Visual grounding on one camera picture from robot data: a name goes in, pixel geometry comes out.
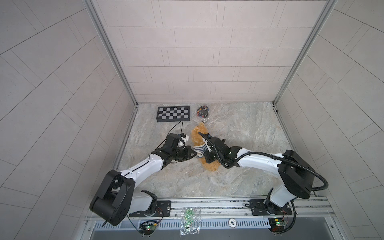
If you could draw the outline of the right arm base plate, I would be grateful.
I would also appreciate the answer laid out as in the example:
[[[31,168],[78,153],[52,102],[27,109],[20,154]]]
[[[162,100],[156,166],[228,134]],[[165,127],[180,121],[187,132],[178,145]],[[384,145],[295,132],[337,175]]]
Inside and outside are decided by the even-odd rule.
[[[290,202],[286,203],[282,208],[280,208],[268,207],[265,204],[265,200],[263,199],[253,199],[249,201],[248,205],[252,211],[253,216],[290,216],[293,214],[293,208]]]

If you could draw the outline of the brown teddy bear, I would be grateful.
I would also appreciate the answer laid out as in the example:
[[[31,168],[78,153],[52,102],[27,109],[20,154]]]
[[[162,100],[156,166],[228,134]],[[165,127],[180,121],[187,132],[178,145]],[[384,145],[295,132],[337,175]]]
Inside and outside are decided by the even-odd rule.
[[[191,139],[193,142],[193,149],[195,152],[197,152],[196,158],[200,160],[205,170],[210,172],[215,172],[218,170],[220,163],[216,160],[214,160],[211,163],[207,163],[206,160],[206,152],[209,153],[209,149],[204,142],[204,139],[202,136],[199,135],[200,133],[208,134],[208,130],[204,123],[199,123],[194,129],[191,131]]]

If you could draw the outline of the striped knit bear sweater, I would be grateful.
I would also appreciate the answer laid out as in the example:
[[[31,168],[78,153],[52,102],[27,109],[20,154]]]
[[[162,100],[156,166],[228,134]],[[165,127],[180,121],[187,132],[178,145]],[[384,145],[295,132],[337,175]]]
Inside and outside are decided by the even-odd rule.
[[[196,158],[201,159],[205,156],[205,152],[209,149],[207,144],[203,144],[200,146],[194,146],[193,150],[197,153]]]

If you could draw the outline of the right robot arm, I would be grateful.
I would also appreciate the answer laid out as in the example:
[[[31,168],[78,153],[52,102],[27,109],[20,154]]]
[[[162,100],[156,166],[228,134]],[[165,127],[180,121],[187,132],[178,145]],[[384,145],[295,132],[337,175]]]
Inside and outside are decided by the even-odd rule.
[[[290,201],[297,198],[308,199],[314,181],[314,170],[294,151],[283,154],[267,154],[250,151],[242,147],[228,147],[225,140],[202,134],[207,145],[205,152],[209,160],[217,160],[226,169],[232,167],[250,167],[271,172],[280,176],[282,185],[272,188],[264,200],[264,208],[277,215]]]

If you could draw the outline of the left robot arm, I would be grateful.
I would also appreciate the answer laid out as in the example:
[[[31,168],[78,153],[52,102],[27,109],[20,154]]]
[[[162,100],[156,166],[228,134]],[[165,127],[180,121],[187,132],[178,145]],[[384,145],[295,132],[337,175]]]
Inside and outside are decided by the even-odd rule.
[[[131,213],[143,212],[152,216],[157,212],[158,197],[144,190],[134,193],[135,188],[169,164],[184,162],[197,156],[197,152],[186,145],[188,139],[184,133],[168,134],[164,145],[152,151],[137,165],[121,172],[109,171],[89,209],[113,226],[118,225]]]

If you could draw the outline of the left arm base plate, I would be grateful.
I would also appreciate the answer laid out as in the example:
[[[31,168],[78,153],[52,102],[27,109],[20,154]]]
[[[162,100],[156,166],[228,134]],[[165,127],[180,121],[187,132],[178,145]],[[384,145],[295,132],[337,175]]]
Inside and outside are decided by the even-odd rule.
[[[152,215],[147,214],[143,211],[138,211],[135,213],[129,214],[130,218],[159,218],[162,217],[169,217],[171,214],[171,201],[158,201],[157,202],[157,208],[160,209],[160,213],[158,211],[155,211]]]

